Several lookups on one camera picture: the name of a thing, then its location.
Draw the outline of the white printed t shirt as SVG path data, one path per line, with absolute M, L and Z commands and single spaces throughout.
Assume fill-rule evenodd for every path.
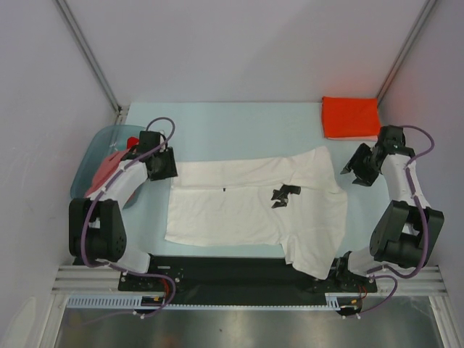
M 324 279 L 346 232 L 347 205 L 324 146 L 290 157 L 181 162 L 165 239 L 279 245 L 288 265 Z

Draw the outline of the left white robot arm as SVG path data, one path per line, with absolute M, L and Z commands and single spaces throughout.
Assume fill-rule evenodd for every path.
M 135 272 L 136 283 L 146 290 L 159 284 L 160 272 L 149 265 L 149 253 L 129 244 L 122 211 L 145 182 L 178 175 L 168 140 L 152 130 L 130 137 L 125 150 L 101 161 L 84 197 L 69 205 L 70 254 L 89 267 L 113 265 Z

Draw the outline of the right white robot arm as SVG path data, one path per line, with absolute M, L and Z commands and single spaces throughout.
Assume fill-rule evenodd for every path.
M 342 173 L 353 173 L 355 184 L 370 187 L 383 176 L 390 203 L 373 229 L 368 247 L 347 252 L 337 261 L 335 284 L 351 291 L 361 276 L 388 270 L 397 278 L 415 277 L 428 262 L 444 225 L 444 214 L 431 207 L 416 174 L 422 157 L 406 144 L 404 127 L 380 129 L 374 146 L 361 144 Z

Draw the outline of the folded orange t shirt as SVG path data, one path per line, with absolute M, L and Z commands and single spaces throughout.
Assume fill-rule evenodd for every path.
M 381 123 L 377 99 L 324 96 L 321 122 L 325 138 L 378 136 Z

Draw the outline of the blue plastic basket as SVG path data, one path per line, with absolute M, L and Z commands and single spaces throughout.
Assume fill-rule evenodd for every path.
M 111 125 L 98 131 L 80 162 L 70 188 L 70 198 L 83 198 L 104 159 L 114 152 L 126 150 L 127 140 L 138 138 L 143 129 L 137 125 Z

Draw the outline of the pink t shirt in basket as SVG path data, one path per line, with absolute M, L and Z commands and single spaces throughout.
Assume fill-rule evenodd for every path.
M 138 185 L 141 184 L 142 179 L 140 165 L 124 169 L 131 161 L 123 159 L 127 154 L 132 155 L 133 151 L 126 149 L 105 157 L 92 179 L 90 188 L 83 197 L 95 200 L 102 192 L 101 201 L 111 199 L 124 205 Z

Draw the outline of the left aluminium frame post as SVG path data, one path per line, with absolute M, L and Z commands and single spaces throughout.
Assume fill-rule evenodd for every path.
M 90 71 L 103 92 L 108 104 L 116 114 L 119 114 L 122 107 L 120 106 L 120 103 L 118 102 L 103 69 L 101 68 L 101 65 L 96 59 L 88 40 L 73 14 L 70 5 L 65 0 L 53 0 L 53 3 L 62 17 L 64 24 L 67 26 L 76 46 L 83 55 L 84 60 L 90 68 Z

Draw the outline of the aluminium frame post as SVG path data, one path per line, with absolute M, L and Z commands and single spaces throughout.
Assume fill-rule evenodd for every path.
M 65 0 L 53 0 L 53 3 L 62 17 L 64 24 L 67 26 L 76 46 L 83 55 L 84 60 L 90 68 L 90 71 L 103 92 L 108 104 L 116 114 L 119 114 L 122 107 L 120 106 L 120 103 L 118 102 L 103 69 L 101 68 L 101 65 L 96 59 L 88 40 L 73 14 L 70 5 Z
M 392 87 L 392 84 L 402 69 L 402 66 L 407 61 L 407 58 L 412 53 L 414 46 L 418 42 L 419 38 L 423 34 L 428 22 L 433 17 L 436 9 L 441 4 L 440 0 L 426 0 L 423 3 L 422 8 L 420 9 L 418 16 L 413 22 L 411 29 L 409 30 L 406 38 L 401 45 L 386 77 L 384 78 L 383 83 L 381 84 L 378 93 L 376 94 L 377 98 L 377 107 L 379 108 L 387 95 L 389 89 Z

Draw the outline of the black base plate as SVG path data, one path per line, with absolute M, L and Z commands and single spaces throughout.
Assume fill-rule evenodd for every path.
M 294 304 L 329 293 L 375 294 L 375 281 L 338 270 L 334 260 L 326 279 L 295 270 L 281 258 L 153 256 L 148 275 L 120 275 L 118 291 L 154 293 L 168 289 L 182 303 L 205 301 Z

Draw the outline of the right aluminium frame post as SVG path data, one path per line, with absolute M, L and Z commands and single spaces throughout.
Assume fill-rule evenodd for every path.
M 440 0 L 426 0 L 423 3 L 422 8 L 420 9 L 418 16 L 413 22 L 411 29 L 409 30 L 406 38 L 401 45 L 386 77 L 384 78 L 383 83 L 381 84 L 378 93 L 376 94 L 377 98 L 377 107 L 379 108 L 387 95 L 389 89 L 392 87 L 392 84 L 402 69 L 402 66 L 407 61 L 407 58 L 412 53 L 414 46 L 418 42 L 419 38 L 423 34 L 428 22 L 433 17 L 436 9 L 441 4 Z

